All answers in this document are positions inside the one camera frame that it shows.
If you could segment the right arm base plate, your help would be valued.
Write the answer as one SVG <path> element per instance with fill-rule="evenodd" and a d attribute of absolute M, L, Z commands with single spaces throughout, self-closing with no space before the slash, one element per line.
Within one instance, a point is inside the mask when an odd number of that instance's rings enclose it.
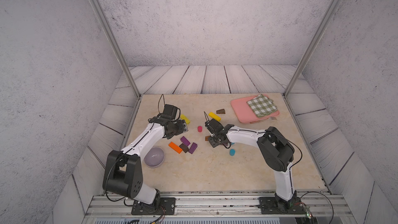
<path fill-rule="evenodd" d="M 306 215 L 307 210 L 301 199 L 293 196 L 292 199 L 285 201 L 284 199 L 275 197 L 260 197 L 258 208 L 261 214 L 286 214 L 286 215 Z"/>

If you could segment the purple rectangular block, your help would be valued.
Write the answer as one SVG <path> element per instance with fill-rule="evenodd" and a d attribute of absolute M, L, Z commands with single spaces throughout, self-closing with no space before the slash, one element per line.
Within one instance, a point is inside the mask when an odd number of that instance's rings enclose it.
<path fill-rule="evenodd" d="M 191 145 L 191 147 L 189 148 L 188 152 L 189 152 L 190 154 L 193 154 L 193 153 L 196 151 L 197 147 L 198 147 L 197 143 L 192 143 L 192 145 Z"/>

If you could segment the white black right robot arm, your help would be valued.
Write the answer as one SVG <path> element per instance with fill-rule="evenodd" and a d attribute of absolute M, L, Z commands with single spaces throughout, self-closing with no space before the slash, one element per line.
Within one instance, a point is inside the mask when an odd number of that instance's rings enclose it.
<path fill-rule="evenodd" d="M 229 149 L 235 143 L 259 148 L 264 161 L 274 171 L 277 206 L 289 209 L 299 202 L 291 173 L 291 168 L 295 165 L 294 152 L 298 147 L 286 139 L 277 128 L 251 130 L 233 124 L 223 126 L 216 119 L 208 117 L 205 127 L 210 133 L 208 141 L 213 148 L 222 145 Z"/>

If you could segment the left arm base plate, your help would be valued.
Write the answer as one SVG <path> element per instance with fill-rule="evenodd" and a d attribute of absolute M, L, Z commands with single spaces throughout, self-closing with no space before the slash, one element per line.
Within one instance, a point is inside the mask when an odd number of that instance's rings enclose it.
<path fill-rule="evenodd" d="M 176 198 L 160 197 L 155 198 L 151 204 L 134 201 L 131 214 L 138 215 L 174 215 L 176 207 Z"/>

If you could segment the purple triangular block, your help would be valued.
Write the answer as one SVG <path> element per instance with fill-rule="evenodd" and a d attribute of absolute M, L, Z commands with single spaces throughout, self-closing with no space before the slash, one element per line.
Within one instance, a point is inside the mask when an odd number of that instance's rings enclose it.
<path fill-rule="evenodd" d="M 180 138 L 180 140 L 181 140 L 181 142 L 184 144 L 184 145 L 186 145 L 187 147 L 189 147 L 190 146 L 190 142 L 188 141 L 188 139 L 186 138 L 186 137 L 182 137 L 182 138 Z"/>

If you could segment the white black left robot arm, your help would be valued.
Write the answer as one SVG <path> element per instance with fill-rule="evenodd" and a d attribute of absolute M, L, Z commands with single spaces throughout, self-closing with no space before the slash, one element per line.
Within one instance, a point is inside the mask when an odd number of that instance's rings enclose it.
<path fill-rule="evenodd" d="M 169 140 L 188 131 L 180 113 L 178 107 L 166 104 L 163 112 L 148 119 L 145 130 L 131 144 L 108 154 L 102 184 L 106 193 L 158 205 L 160 194 L 144 183 L 142 160 L 161 139 Z"/>

